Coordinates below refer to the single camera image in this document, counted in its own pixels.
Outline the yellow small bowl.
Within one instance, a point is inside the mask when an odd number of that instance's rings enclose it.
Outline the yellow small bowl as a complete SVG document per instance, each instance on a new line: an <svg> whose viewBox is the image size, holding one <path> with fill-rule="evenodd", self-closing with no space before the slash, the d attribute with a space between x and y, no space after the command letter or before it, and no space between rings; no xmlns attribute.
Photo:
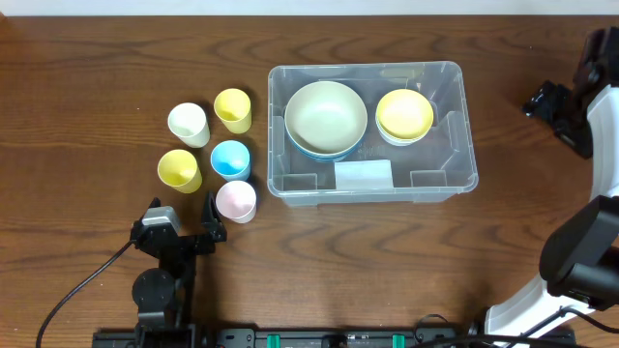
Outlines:
<svg viewBox="0 0 619 348"><path fill-rule="evenodd" d="M419 92L397 89L379 101L375 119L378 127L400 142L412 142L424 137L434 122L430 101Z"/></svg>

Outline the white small bowl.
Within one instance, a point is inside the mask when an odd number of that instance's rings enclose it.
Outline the white small bowl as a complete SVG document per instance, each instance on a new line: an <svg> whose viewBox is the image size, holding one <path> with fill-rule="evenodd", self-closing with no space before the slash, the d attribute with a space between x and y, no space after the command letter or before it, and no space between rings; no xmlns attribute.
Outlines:
<svg viewBox="0 0 619 348"><path fill-rule="evenodd" d="M378 127L379 133L381 135L381 137L389 144L394 145L394 146L398 146L398 147L404 147L404 146L409 146L419 140L421 140L425 135L422 134L419 137L413 138L413 139L399 139L396 138L390 134L388 134L383 128Z"/></svg>

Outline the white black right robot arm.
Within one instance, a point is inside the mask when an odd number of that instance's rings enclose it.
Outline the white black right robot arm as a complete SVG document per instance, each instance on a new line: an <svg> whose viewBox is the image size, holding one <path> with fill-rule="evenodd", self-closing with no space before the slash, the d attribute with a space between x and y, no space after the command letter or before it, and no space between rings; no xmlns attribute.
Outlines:
<svg viewBox="0 0 619 348"><path fill-rule="evenodd" d="M546 240L538 274L471 326L469 347L574 346L562 324L618 303L617 27L587 37L573 83L545 81L522 111L593 161L590 201Z"/></svg>

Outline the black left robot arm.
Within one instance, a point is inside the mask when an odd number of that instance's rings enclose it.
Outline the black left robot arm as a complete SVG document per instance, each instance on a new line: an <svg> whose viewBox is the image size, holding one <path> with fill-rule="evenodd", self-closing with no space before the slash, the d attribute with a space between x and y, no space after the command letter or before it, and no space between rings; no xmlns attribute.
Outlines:
<svg viewBox="0 0 619 348"><path fill-rule="evenodd" d="M130 241L134 247L159 261L157 268L143 272L133 284L139 327L176 329L189 322L196 258L214 253L216 244L227 239L212 193L206 195L200 225L203 233L181 236L179 217L159 198L133 223Z"/></svg>

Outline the beige large bowl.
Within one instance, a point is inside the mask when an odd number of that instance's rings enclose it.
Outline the beige large bowl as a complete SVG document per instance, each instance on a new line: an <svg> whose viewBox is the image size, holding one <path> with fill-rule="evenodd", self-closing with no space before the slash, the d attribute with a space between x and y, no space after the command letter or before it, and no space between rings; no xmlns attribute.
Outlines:
<svg viewBox="0 0 619 348"><path fill-rule="evenodd" d="M368 111L350 87L335 81L317 81L290 98L284 124L287 133L305 150L335 155L364 137Z"/></svg>

